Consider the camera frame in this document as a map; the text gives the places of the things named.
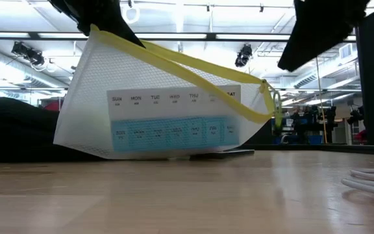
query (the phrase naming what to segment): black cloth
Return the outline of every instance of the black cloth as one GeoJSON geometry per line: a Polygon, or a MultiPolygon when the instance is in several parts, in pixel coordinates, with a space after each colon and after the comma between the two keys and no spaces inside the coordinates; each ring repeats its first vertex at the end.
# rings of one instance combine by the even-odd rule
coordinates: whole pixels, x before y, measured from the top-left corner
{"type": "Polygon", "coordinates": [[[101,160],[53,144],[58,113],[0,97],[0,162],[101,160]]]}

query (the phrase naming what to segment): wooden table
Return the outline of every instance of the wooden table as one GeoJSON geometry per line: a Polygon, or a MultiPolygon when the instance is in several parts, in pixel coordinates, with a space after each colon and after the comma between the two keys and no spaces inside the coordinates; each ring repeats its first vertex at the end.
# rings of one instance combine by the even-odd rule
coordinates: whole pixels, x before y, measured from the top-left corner
{"type": "Polygon", "coordinates": [[[374,195],[340,184],[352,167],[374,155],[0,164],[0,233],[374,233],[374,195]]]}

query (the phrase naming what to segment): white cable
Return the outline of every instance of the white cable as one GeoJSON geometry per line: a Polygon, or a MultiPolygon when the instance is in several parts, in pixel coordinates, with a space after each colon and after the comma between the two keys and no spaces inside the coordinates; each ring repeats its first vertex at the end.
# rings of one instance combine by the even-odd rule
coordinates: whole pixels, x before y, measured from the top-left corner
{"type": "Polygon", "coordinates": [[[132,3],[132,8],[129,7],[128,5],[126,5],[126,6],[123,7],[122,18],[128,24],[137,22],[140,19],[140,15],[141,15],[140,8],[137,7],[134,3],[132,3]],[[135,10],[135,17],[133,19],[129,19],[128,18],[128,11],[130,9],[134,9],[135,10]]]}
{"type": "Polygon", "coordinates": [[[351,170],[351,179],[343,179],[342,184],[348,187],[374,193],[374,169],[351,170]]]}

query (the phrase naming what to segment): desk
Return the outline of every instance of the desk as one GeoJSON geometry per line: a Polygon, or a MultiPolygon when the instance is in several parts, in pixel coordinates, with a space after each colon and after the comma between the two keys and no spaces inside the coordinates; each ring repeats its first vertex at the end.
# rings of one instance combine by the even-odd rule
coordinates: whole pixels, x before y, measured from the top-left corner
{"type": "Polygon", "coordinates": [[[352,167],[374,155],[0,164],[0,233],[374,233],[374,195],[340,184],[352,167]]]}

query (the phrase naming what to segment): white mesh bag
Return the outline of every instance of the white mesh bag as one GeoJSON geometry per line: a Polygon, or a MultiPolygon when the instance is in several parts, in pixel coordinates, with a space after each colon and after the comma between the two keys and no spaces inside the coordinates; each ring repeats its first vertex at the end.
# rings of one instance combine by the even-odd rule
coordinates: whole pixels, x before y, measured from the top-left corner
{"type": "Polygon", "coordinates": [[[92,26],[60,111],[55,144],[106,159],[178,157],[235,148],[273,116],[275,104],[267,82],[143,44],[146,49],[92,26]],[[226,87],[239,87],[240,97],[233,98],[226,87]],[[183,104],[159,111],[152,106],[122,108],[118,119],[110,113],[114,107],[109,92],[167,94],[192,88],[217,101],[204,104],[200,111],[183,104]],[[200,129],[192,133],[195,140],[189,135],[192,129],[200,129]]]}

